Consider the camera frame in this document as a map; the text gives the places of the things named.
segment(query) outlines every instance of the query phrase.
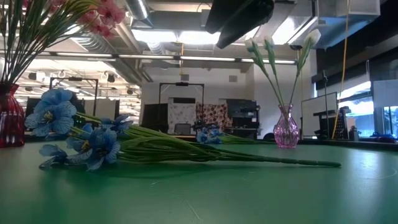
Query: green table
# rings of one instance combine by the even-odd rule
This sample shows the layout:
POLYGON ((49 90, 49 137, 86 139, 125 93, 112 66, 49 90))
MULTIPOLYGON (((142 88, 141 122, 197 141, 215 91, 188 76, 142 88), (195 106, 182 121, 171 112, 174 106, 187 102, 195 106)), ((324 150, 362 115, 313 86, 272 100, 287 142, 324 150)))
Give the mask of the green table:
POLYGON ((45 160, 41 145, 0 149, 1 224, 398 223, 398 154, 393 152, 220 146, 343 167, 178 162, 85 172, 39 170, 45 160))

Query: pink glass vase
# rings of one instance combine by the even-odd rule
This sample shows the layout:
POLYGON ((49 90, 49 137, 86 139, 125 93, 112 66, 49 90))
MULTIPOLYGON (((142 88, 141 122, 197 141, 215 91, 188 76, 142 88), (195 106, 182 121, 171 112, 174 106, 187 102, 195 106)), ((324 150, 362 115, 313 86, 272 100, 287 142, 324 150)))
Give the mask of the pink glass vase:
POLYGON ((0 83, 0 148, 25 144, 24 110, 14 98, 18 87, 0 83))
POLYGON ((292 118, 293 105, 284 105, 286 113, 281 105, 278 123, 274 127, 275 141, 280 148, 294 149, 299 141, 299 128, 292 118))

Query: desk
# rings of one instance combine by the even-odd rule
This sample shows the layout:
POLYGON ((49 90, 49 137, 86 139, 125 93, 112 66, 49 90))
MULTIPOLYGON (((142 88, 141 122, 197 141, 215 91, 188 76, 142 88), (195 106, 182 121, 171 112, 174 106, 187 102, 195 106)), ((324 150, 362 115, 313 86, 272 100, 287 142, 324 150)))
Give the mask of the desk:
POLYGON ((42 143, 0 149, 0 223, 397 223, 398 154, 333 146, 219 146, 342 168, 257 162, 39 170, 42 143))

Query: floral curtain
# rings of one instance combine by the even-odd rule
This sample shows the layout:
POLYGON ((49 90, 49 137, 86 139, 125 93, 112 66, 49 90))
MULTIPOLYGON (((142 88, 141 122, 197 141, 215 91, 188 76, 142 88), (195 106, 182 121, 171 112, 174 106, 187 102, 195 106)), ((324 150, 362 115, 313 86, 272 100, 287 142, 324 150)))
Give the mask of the floral curtain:
POLYGON ((174 127, 176 124, 194 124, 196 120, 195 104, 173 103, 172 100, 169 100, 168 114, 169 130, 167 132, 175 134, 174 127))
MULTIPOLYGON (((203 104, 197 103, 197 120, 202 119, 203 104)), ((232 119, 228 117, 227 104, 222 105, 204 105, 203 122, 205 124, 217 124, 221 129, 232 126, 232 119)))

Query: red glass vase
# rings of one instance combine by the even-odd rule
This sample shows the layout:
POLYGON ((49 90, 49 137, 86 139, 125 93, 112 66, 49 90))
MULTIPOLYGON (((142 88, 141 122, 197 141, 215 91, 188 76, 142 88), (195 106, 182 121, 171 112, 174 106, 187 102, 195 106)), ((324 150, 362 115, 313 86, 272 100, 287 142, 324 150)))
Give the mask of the red glass vase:
POLYGON ((0 148, 25 144, 24 110, 14 98, 18 87, 0 83, 0 148))
POLYGON ((294 149, 299 141, 299 127, 292 118, 292 108, 293 105, 284 105, 284 108, 279 105, 281 115, 274 127, 274 135, 276 144, 280 148, 294 149))

